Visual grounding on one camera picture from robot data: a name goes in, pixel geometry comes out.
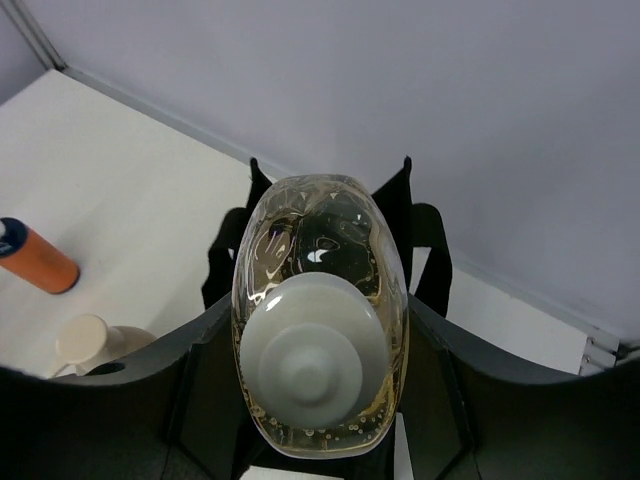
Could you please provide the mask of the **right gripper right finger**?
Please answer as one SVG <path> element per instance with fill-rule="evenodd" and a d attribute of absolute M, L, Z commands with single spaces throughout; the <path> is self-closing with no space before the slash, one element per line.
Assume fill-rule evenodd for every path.
<path fill-rule="evenodd" d="M 401 413 L 416 479 L 636 479 L 639 363 L 576 376 L 409 299 Z"/>

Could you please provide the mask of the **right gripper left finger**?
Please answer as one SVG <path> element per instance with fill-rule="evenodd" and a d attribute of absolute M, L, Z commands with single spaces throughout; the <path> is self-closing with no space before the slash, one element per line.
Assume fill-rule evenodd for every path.
<path fill-rule="evenodd" d="M 264 448 L 237 378 L 228 298 L 84 376 L 1 372 L 5 479 L 237 479 Z"/>

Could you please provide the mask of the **beige pump bottle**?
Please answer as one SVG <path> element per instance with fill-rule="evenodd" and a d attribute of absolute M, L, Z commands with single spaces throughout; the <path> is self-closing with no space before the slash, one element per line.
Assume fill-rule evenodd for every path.
<path fill-rule="evenodd" d="M 66 322 L 55 341 L 56 359 L 51 378 L 85 375 L 94 368 L 122 358 L 156 340 L 133 326 L 109 326 L 101 317 L 84 314 Z"/>

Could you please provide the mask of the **orange bottle blue pump top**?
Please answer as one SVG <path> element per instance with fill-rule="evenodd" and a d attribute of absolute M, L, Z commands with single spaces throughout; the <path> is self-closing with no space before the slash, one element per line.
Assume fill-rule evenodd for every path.
<path fill-rule="evenodd" d="M 81 275 L 74 260 L 11 217 L 1 218 L 1 267 L 52 295 L 72 289 Z"/>

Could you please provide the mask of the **left aluminium corner post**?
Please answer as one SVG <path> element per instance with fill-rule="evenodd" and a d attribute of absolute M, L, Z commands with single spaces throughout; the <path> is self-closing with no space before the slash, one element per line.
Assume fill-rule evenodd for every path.
<path fill-rule="evenodd" d="M 23 1 L 1 0 L 1 9 L 46 70 L 63 72 L 68 68 Z"/>

